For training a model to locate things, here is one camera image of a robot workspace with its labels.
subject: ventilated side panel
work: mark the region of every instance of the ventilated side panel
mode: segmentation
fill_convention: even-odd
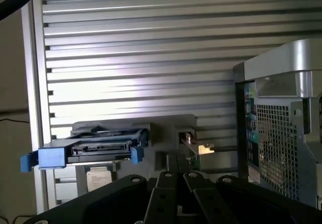
[[[200,140],[234,145],[232,67],[320,37],[321,11],[322,0],[35,0],[44,139],[76,121],[194,114]],[[235,156],[215,153],[224,161],[209,168],[236,168]]]
[[[288,106],[257,105],[260,172],[272,189],[299,200],[296,126]]]

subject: wall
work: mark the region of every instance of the wall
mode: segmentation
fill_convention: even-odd
[[[0,111],[28,106],[24,58],[21,14],[16,12],[0,22]],[[6,117],[29,120],[28,114],[0,119]],[[31,151],[29,124],[1,121],[0,146],[0,215],[12,221],[17,215],[35,214],[34,175],[20,172],[19,159]]]

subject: metal mesh grille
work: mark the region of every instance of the metal mesh grille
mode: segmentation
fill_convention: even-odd
[[[261,178],[298,200],[296,126],[287,106],[257,105]]]

